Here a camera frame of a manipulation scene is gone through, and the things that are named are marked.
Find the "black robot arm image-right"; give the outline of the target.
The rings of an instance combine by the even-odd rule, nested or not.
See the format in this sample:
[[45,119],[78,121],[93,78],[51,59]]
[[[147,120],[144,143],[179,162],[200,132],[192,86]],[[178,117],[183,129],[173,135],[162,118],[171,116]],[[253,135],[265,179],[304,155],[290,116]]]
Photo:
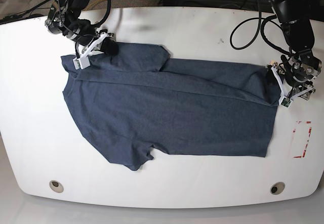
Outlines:
[[[280,88],[278,103],[288,107],[298,97],[305,100],[315,92],[313,80],[321,73],[322,62],[314,56],[313,46],[315,36],[311,26],[308,12],[310,5],[308,0],[268,0],[274,11],[274,15],[262,17],[261,0],[256,0],[258,26],[252,40],[241,50],[249,47],[261,35],[262,39],[271,48],[281,53],[281,62],[272,62],[268,70],[273,73]],[[265,26],[277,19],[277,26],[281,29],[285,41],[289,47],[284,50],[268,40],[265,35]]]

